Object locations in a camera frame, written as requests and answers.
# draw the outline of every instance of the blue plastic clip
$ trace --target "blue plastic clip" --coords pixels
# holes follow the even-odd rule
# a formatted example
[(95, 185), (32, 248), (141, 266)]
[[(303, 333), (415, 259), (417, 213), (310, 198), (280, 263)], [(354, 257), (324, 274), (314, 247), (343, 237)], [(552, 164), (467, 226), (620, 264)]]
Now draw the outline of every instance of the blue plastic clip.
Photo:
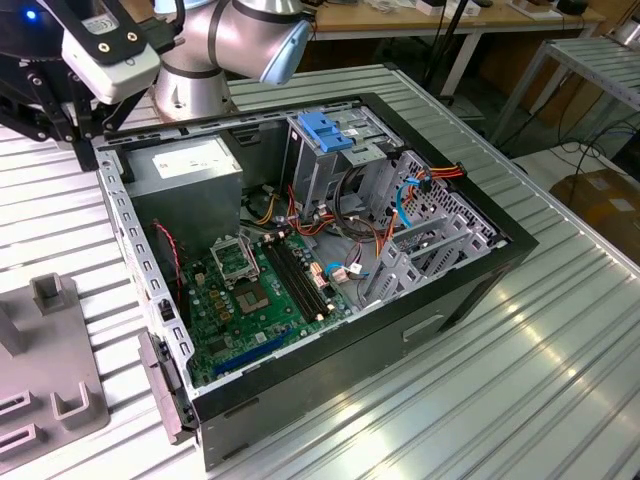
[(322, 112), (303, 113), (298, 120), (325, 153), (353, 147), (353, 140), (342, 135), (336, 123)]

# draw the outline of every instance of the label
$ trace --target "label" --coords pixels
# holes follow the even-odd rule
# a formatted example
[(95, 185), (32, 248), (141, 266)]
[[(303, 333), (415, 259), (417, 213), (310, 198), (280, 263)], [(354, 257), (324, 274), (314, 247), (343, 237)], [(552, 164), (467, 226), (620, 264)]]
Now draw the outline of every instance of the label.
[(624, 198), (610, 198), (611, 204), (620, 212), (633, 212), (635, 208)]
[(115, 19), (107, 13), (88, 18), (83, 20), (82, 23), (85, 28), (94, 35), (102, 35), (118, 28)]
[(600, 177), (587, 178), (587, 181), (591, 185), (593, 185), (594, 188), (600, 191), (609, 190), (611, 188), (611, 185), (609, 185), (604, 178), (600, 178)]
[(175, 152), (159, 153), (153, 158), (153, 163), (160, 177), (171, 178), (214, 167), (219, 167), (217, 173), (227, 173), (228, 168), (222, 165), (227, 158), (220, 144), (213, 141)]

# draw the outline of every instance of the motherboard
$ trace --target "motherboard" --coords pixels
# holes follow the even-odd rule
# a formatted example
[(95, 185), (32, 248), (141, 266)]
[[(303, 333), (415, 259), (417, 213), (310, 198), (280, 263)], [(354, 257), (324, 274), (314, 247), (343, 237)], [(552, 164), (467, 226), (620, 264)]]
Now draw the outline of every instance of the motherboard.
[(195, 387), (352, 313), (336, 285), (314, 281), (314, 258), (297, 233), (254, 243), (239, 237), (211, 250), (182, 269)]

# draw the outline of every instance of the ram slot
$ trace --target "ram slot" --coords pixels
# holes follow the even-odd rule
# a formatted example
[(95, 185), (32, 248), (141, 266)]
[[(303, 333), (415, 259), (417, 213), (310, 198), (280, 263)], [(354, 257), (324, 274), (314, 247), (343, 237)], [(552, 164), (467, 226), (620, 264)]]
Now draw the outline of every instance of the ram slot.
[(267, 260), (276, 271), (287, 292), (293, 298), (304, 319), (310, 323), (319, 313), (328, 313), (327, 307), (295, 259), (283, 257), (284, 246), (269, 245), (263, 249)]

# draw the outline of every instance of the slotted metal surface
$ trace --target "slotted metal surface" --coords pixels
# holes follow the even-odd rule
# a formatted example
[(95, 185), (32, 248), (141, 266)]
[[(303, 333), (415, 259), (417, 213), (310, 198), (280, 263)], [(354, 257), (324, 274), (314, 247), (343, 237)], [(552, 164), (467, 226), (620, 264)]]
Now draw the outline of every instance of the slotted metal surface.
[(553, 40), (548, 54), (630, 107), (640, 107), (640, 52), (600, 37)]
[[(540, 246), (463, 324), (212, 476), (631, 479), (640, 468), (636, 267), (399, 72), (371, 66), (297, 75), (277, 89), (232, 85), (242, 109), (362, 91), (461, 161)], [(132, 123), (155, 121), (143, 100)], [(103, 430), (5, 477), (202, 478), (195, 446), (170, 446), (160, 423), (137, 353), (144, 319), (95, 175), (53, 144), (4, 128), (0, 139), (0, 288), (74, 275), (111, 412)]]

